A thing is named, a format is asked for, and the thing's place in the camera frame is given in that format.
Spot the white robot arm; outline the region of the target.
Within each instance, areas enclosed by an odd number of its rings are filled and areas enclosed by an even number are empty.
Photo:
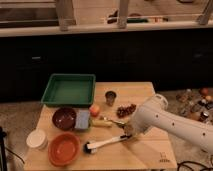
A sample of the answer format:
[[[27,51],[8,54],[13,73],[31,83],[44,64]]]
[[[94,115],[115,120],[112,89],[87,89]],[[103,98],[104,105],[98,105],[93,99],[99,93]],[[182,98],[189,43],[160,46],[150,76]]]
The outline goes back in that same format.
[[[125,124],[126,135],[146,134],[151,127],[165,130],[213,155],[213,125],[167,112],[168,101],[155,94],[139,105]]]

